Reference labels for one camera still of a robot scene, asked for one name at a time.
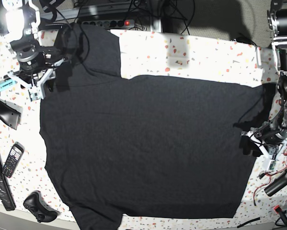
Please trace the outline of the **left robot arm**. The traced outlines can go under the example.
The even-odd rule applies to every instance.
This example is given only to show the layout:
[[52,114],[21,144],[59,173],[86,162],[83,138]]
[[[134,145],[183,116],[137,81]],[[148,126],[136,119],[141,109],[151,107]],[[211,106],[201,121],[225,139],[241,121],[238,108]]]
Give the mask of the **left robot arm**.
[[279,74],[276,88],[280,95],[280,109],[270,121],[242,132],[242,136],[248,137],[262,153],[263,169],[271,171],[287,147],[287,0],[271,1],[267,17],[273,33],[271,46],[275,68]]

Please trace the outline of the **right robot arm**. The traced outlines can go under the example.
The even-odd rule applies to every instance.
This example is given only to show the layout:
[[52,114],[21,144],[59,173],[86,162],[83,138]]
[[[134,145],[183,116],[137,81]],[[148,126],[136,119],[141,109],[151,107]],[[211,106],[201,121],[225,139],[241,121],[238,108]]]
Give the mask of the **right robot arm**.
[[44,99],[46,82],[55,78],[55,69],[65,61],[61,50],[40,45],[40,10],[31,0],[3,0],[2,5],[7,11],[4,39],[19,63],[19,70],[7,76],[28,90],[31,101]]

